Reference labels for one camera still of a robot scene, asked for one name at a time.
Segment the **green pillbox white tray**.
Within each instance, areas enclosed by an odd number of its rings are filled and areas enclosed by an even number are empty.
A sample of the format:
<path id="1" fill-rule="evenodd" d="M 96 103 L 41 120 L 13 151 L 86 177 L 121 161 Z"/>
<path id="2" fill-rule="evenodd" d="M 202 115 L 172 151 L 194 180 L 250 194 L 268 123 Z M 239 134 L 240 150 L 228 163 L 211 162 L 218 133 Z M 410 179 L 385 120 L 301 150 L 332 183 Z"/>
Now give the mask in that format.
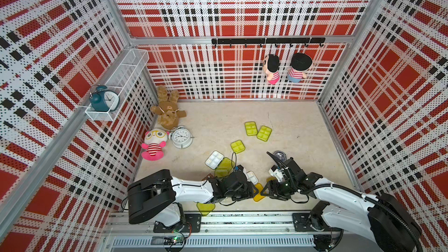
<path id="1" fill-rule="evenodd" d="M 267 126 L 261 126 L 257 133 L 257 139 L 267 142 L 272 134 L 272 131 L 273 130 Z"/>

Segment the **green pillbox with cross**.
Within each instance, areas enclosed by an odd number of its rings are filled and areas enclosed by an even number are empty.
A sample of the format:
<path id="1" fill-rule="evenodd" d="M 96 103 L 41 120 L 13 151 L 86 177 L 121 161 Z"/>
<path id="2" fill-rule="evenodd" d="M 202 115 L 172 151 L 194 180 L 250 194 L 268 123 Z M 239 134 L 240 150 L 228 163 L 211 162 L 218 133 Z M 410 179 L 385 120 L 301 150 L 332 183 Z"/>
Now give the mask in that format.
<path id="1" fill-rule="evenodd" d="M 244 143 L 242 142 L 242 140 L 237 140 L 237 141 L 231 143 L 231 149 L 233 150 L 233 152 L 235 154 L 239 154 L 239 153 L 244 152 L 246 150 L 246 147 L 245 147 Z"/>

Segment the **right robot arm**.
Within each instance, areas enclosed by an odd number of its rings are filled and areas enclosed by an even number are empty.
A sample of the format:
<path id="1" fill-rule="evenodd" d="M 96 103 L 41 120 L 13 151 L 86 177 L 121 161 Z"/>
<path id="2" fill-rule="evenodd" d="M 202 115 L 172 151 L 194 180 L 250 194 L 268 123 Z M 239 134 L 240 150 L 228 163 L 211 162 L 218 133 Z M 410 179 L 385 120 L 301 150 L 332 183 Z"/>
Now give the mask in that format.
<path id="1" fill-rule="evenodd" d="M 377 244 L 384 252 L 421 252 L 422 230 L 405 207 L 392 195 L 366 194 L 331 182 L 314 172 L 305 173 L 293 158 L 281 161 L 269 156 L 275 165 L 273 180 L 261 195 L 281 201 L 295 194 L 318 200 L 309 212 L 315 231 L 338 228 L 356 233 Z"/>

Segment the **small brown pillbox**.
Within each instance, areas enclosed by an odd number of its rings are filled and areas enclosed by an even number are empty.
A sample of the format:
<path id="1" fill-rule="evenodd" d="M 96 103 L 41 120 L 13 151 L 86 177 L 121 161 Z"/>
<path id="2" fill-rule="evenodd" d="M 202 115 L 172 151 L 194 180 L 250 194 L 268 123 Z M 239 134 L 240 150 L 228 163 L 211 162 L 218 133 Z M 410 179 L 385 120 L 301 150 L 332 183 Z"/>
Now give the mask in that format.
<path id="1" fill-rule="evenodd" d="M 215 176 L 214 176 L 213 174 L 209 173 L 209 174 L 207 174 L 207 175 L 202 179 L 202 181 L 206 181 L 206 180 L 212 179 L 212 178 L 214 178 L 214 177 L 215 177 Z"/>

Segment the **round blue pillbox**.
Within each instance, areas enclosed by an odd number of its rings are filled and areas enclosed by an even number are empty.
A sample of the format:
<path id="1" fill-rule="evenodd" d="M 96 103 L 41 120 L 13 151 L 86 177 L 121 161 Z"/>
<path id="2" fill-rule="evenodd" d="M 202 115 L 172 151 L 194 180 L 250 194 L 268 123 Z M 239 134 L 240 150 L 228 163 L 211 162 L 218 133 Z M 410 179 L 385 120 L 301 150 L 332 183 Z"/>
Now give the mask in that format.
<path id="1" fill-rule="evenodd" d="M 286 159 L 287 159 L 286 153 L 284 153 L 283 151 L 280 151 L 280 150 L 275 151 L 274 156 L 282 162 L 286 161 Z"/>

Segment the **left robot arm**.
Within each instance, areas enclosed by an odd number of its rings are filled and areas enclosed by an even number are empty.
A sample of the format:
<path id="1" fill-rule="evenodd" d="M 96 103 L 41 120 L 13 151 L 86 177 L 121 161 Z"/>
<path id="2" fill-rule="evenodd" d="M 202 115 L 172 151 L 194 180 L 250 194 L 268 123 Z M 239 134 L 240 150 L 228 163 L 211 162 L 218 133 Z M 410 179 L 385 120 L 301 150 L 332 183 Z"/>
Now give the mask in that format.
<path id="1" fill-rule="evenodd" d="M 163 169 L 128 186 L 128 221 L 136 225 L 153 220 L 174 226 L 184 222 L 183 202 L 217 204 L 227 198 L 239 202 L 258 193 L 240 169 L 225 177 L 209 176 L 203 181 L 179 179 Z"/>

